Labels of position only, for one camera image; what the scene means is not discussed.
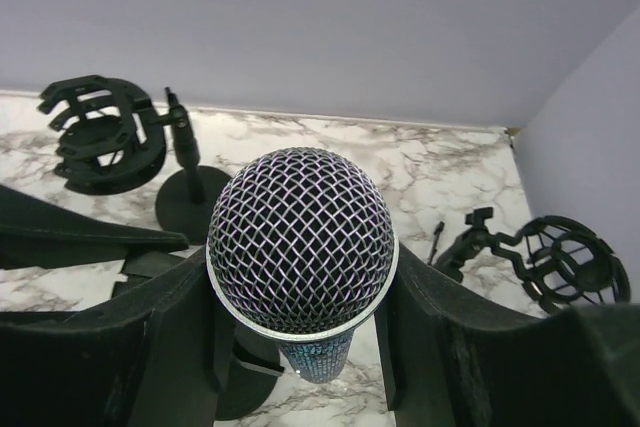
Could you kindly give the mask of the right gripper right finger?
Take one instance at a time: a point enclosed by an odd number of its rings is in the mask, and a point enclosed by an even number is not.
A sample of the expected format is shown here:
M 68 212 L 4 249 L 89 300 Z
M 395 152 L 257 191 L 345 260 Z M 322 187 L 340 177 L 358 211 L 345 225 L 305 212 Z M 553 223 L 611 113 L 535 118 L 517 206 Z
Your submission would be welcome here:
M 539 319 L 399 251 L 376 315 L 387 406 L 399 426 L 635 426 L 639 309 Z

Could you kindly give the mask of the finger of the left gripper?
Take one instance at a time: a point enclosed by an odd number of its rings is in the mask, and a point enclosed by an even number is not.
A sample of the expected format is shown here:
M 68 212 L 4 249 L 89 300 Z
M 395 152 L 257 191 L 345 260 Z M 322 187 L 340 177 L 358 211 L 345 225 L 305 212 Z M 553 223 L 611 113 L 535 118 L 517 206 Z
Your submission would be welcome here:
M 51 270 L 188 247 L 184 235 L 96 220 L 1 187 L 1 268 Z

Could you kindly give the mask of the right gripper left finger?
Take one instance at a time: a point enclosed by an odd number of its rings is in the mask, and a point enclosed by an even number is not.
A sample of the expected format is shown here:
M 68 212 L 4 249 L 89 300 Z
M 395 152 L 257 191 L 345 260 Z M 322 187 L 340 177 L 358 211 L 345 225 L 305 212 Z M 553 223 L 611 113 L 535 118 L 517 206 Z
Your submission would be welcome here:
M 202 250 L 83 311 L 2 313 L 2 425 L 213 425 L 215 313 Z

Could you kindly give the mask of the clip round-base stand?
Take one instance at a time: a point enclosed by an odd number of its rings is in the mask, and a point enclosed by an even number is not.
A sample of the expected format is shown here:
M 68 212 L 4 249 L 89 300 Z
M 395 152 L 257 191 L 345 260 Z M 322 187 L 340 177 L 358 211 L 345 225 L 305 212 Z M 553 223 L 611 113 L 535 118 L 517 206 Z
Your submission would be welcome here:
M 149 287 L 188 269 L 190 283 L 151 316 L 153 356 L 143 384 L 158 401 L 164 400 L 160 388 L 178 389 L 171 412 L 184 412 L 172 426 L 184 425 L 198 409 L 204 426 L 244 418 L 269 397 L 284 368 L 275 343 L 241 326 L 222 306 L 210 284 L 203 247 L 188 257 L 152 252 L 128 258 L 123 267 L 128 280 L 114 292 Z

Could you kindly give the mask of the glitter microphone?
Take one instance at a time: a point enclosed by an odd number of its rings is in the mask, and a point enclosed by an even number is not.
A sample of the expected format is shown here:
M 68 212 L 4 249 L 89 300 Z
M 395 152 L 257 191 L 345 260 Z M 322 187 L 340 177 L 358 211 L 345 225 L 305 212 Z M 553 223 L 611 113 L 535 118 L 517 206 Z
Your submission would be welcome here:
M 385 299 L 399 240 L 361 168 L 324 149 L 290 147 L 227 183 L 205 251 L 230 315 L 274 341 L 302 379 L 323 384 L 340 375 L 355 330 Z

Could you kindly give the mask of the shock mount round-base stand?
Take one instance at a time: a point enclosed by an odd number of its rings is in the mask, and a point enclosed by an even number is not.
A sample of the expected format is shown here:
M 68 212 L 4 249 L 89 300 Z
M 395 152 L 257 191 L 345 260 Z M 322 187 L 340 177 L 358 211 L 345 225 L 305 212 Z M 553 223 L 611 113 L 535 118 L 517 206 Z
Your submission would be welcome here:
M 154 211 L 159 226 L 202 245 L 214 204 L 230 175 L 201 162 L 200 149 L 186 107 L 165 90 L 168 111 L 161 114 L 136 84 L 88 75 L 49 84 L 38 109 L 53 114 L 59 133 L 54 172 L 66 189 L 89 196 L 135 190 L 153 180 L 173 152 L 180 167 L 161 185 Z M 60 113 L 55 108 L 65 103 Z

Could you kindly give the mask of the tripod shock mount stand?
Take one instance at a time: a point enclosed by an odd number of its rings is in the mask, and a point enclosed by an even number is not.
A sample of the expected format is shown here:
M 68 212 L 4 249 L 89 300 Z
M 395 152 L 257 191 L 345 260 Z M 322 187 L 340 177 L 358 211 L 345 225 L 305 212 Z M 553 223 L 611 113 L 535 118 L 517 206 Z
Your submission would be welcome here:
M 465 264 L 489 250 L 511 264 L 527 296 L 547 314 L 556 314 L 580 302 L 591 305 L 631 302 L 631 285 L 622 262 L 601 237 L 582 223 L 547 215 L 508 235 L 489 230 L 486 222 L 493 215 L 491 207 L 467 214 L 467 229 L 443 252 L 437 246 L 445 223 L 439 222 L 428 265 L 460 283 Z

